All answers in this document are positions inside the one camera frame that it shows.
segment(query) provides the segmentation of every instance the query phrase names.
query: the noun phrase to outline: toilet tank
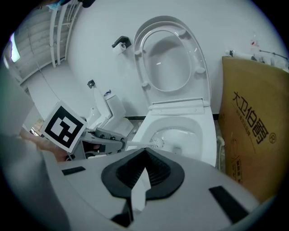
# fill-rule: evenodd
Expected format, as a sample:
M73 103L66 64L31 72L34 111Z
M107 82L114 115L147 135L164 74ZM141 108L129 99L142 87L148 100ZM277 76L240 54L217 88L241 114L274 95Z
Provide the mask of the toilet tank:
M126 110L117 95L109 94L104 97L114 117L124 117Z

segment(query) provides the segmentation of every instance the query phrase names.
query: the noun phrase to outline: toilet paper holder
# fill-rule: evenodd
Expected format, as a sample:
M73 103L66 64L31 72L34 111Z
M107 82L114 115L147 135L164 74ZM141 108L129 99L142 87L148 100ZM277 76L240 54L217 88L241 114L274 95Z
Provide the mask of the toilet paper holder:
M116 47L120 42L124 43L126 48L128 48L130 45L131 45L131 42L129 40L128 37L125 37L125 36L120 36L115 42L114 44L112 45L112 47Z

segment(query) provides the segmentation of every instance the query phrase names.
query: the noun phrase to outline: white toilet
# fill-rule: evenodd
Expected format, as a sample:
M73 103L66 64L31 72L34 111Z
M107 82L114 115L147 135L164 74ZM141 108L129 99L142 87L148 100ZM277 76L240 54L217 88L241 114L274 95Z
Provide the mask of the white toilet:
M162 150L215 166L210 79L193 33L177 18L150 19L135 35L134 53L149 113L133 141L159 137Z
M95 87L92 91L96 107L90 109L87 128L103 128L127 136L134 126L127 118L124 118L126 110L117 95L110 93L102 96Z

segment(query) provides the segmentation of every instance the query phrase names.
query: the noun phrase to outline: cardboard box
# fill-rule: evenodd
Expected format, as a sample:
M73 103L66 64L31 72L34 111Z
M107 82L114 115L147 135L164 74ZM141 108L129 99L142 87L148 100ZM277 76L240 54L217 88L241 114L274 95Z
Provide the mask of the cardboard box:
M261 203L277 194L289 163L289 73L223 57L219 125L226 174Z

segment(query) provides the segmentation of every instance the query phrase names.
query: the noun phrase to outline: toilet bowl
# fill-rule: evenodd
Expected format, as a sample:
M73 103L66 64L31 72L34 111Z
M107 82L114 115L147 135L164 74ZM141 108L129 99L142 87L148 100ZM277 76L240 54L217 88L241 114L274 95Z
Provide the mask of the toilet bowl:
M137 31L134 54L149 113L132 141L158 137L162 150L215 166L210 79L190 29L174 17L152 18Z
M103 128L128 136L134 126L127 118L124 118L126 110L117 95L110 93L102 96L96 87L93 87L92 91L96 106L90 109L87 128Z

